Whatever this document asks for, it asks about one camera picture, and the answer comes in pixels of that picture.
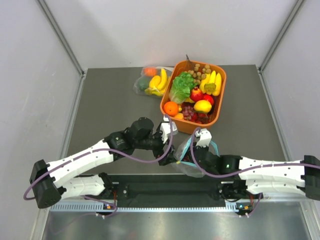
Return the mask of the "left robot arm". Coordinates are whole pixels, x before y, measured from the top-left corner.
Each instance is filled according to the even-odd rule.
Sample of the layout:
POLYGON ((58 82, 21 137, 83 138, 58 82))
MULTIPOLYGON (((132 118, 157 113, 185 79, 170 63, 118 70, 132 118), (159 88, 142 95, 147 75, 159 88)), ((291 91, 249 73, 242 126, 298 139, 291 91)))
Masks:
POLYGON ((173 136, 178 133, 176 124, 164 116, 156 131, 153 128, 149 118, 141 117, 125 130, 113 132, 83 151, 52 162, 41 159, 33 165, 27 190, 33 192, 39 209, 72 197, 109 198, 114 187, 106 173, 91 176, 83 173, 124 157, 136 161, 132 156, 135 150, 152 151, 155 163, 172 162, 173 136))

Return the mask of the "fake brown longan bunch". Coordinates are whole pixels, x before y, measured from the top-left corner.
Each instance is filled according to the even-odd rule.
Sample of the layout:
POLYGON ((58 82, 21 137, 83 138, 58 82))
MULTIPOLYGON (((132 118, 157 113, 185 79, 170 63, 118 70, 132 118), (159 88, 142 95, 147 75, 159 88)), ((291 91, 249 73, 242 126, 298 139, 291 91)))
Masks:
POLYGON ((201 65, 200 63, 195 63, 190 60, 188 55, 186 55, 186 62, 182 71, 188 73, 193 78, 193 82, 197 85, 200 85, 202 80, 205 80, 212 73, 208 64, 201 65))

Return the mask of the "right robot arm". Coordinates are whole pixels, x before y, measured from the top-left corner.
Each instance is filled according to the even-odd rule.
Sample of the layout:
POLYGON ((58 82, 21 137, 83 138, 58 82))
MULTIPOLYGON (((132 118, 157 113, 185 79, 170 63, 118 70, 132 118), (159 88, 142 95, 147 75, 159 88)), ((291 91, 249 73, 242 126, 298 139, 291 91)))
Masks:
POLYGON ((216 179, 240 180, 233 185, 233 192, 239 198, 271 192, 268 186, 262 189, 258 181, 276 183, 276 189, 286 191, 290 186, 307 198, 320 199, 320 160, 305 155, 302 160, 266 161, 240 155, 214 155, 208 147, 191 146, 193 163, 205 175, 216 179))

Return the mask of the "clear zip top bag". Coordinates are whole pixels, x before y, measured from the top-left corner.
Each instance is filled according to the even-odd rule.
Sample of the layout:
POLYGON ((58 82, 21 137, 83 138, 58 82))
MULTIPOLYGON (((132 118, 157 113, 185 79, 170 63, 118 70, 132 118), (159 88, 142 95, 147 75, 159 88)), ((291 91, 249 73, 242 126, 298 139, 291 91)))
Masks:
POLYGON ((211 138, 207 132, 191 135, 175 151, 173 167, 194 178, 218 175, 220 156, 218 146, 211 138))

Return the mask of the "fake red apple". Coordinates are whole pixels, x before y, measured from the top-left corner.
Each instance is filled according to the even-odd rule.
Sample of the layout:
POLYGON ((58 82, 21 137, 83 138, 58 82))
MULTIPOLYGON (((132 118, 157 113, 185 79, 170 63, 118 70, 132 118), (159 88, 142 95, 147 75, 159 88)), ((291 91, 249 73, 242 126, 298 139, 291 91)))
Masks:
POLYGON ((203 99, 204 93, 198 87, 195 87, 191 90, 189 98, 193 102, 198 102, 203 99))

